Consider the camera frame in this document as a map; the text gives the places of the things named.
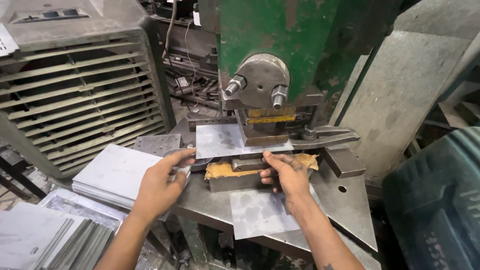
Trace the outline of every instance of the threaded bolt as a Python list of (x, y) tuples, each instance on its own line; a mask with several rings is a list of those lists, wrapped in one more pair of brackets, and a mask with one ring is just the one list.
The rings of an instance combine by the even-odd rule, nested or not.
[(225, 89), (225, 94), (231, 97), (235, 92), (239, 90), (239, 86), (237, 84), (229, 84)]
[(273, 100), (273, 108), (275, 110), (279, 110), (282, 107), (283, 103), (283, 96), (276, 96)]
[(322, 105), (318, 104), (315, 106), (313, 110), (312, 117), (310, 118), (310, 122), (307, 125), (308, 129), (314, 129), (315, 125), (317, 124), (318, 118), (320, 117), (320, 112), (322, 111)]

